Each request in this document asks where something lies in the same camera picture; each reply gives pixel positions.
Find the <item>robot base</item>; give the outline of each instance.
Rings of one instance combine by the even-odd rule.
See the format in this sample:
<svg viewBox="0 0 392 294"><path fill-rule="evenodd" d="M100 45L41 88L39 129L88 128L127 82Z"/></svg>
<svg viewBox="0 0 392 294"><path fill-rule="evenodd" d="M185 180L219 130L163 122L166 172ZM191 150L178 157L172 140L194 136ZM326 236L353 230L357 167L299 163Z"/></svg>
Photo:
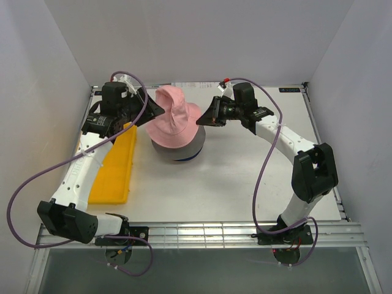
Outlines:
<svg viewBox="0 0 392 294"><path fill-rule="evenodd" d="M273 227L262 227L265 228L265 230L273 231ZM299 244L300 239L302 245L313 244L311 228L308 225L302 225L277 235L266 235L257 230L256 234L252 234L252 238L257 238L258 245L296 245Z"/></svg>

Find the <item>hat brim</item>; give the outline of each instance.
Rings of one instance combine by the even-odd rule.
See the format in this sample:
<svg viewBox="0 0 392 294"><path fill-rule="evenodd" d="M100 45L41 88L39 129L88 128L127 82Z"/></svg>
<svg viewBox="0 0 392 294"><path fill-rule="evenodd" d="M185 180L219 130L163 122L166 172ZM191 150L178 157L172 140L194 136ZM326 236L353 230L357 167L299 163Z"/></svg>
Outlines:
<svg viewBox="0 0 392 294"><path fill-rule="evenodd" d="M146 131L152 141L166 148L181 148L188 145L196 136L198 131L196 120L202 116L202 111L193 103L186 103L186 108L188 112L187 126L177 134L164 133L154 127L153 124L151 124L154 123L154 121L151 121L151 123L146 126Z"/></svg>

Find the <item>white table surface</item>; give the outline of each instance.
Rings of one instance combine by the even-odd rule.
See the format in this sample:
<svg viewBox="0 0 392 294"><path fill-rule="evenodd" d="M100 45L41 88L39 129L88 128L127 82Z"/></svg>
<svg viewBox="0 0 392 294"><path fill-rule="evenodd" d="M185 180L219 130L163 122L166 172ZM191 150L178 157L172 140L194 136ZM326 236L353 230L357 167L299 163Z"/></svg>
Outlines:
<svg viewBox="0 0 392 294"><path fill-rule="evenodd" d="M221 92L211 84L180 83L188 102L204 112L213 96ZM155 90L148 90L155 98ZM279 93L267 88L283 112L283 123L302 137L316 142L301 93ZM259 106L277 113L268 98L255 90ZM260 167L270 144L253 135L239 121L225 127L206 127L201 153L190 162L161 159L153 149L144 126L137 130L137 144L123 205L89 205L90 213L118 213L134 222L251 221L252 195ZM275 150L257 197L259 221L275 221L292 196L291 163ZM311 216L317 220L340 220L333 193L324 196Z"/></svg>

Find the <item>metal frame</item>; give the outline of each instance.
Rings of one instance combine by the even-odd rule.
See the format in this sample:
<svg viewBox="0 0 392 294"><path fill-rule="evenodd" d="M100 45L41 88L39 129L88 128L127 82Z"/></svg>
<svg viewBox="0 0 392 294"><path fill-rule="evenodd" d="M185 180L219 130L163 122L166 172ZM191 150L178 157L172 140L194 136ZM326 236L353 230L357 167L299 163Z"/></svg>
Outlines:
<svg viewBox="0 0 392 294"><path fill-rule="evenodd" d="M304 102L311 119L317 141L320 143L320 135L315 124L311 103L304 86L298 86L303 94ZM366 238L361 230L361 225L349 222L337 189L333 189L337 205L341 213L342 221L318 222L319 236L316 247L355 247L358 258L372 294L382 293L377 279ZM275 223L263 222L260 225L272 226ZM155 249L227 249L227 248L272 248L270 245L260 246L257 239L250 235L255 233L255 225L249 222L214 222L214 223L132 223L132 225L149 227L149 242ZM46 228L41 225L37 244L53 244L64 239L50 235ZM26 285L26 293L38 293L50 250L57 249L102 249L105 247L95 246L93 242L82 244L72 242L51 249L38 249L35 251L31 272Z"/></svg>

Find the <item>metal bracket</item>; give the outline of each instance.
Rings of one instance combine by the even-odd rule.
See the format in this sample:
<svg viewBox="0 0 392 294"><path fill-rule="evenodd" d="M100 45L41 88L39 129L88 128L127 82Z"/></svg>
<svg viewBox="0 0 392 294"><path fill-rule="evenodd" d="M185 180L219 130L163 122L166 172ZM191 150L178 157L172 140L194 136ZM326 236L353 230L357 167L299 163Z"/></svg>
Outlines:
<svg viewBox="0 0 392 294"><path fill-rule="evenodd" d="M257 233L253 234L252 237L257 238L258 245L296 245L299 244L300 239L302 245L313 244L312 232L309 225L305 225L304 227L293 233L294 235L292 236L285 233L277 235L266 235L263 234L261 231L257 230Z"/></svg>
<svg viewBox="0 0 392 294"><path fill-rule="evenodd" d="M126 234L131 237L138 237L148 241L148 227L129 227ZM132 244L132 246L145 246L146 244L130 239L108 239L108 238L96 238L96 246L127 246Z"/></svg>

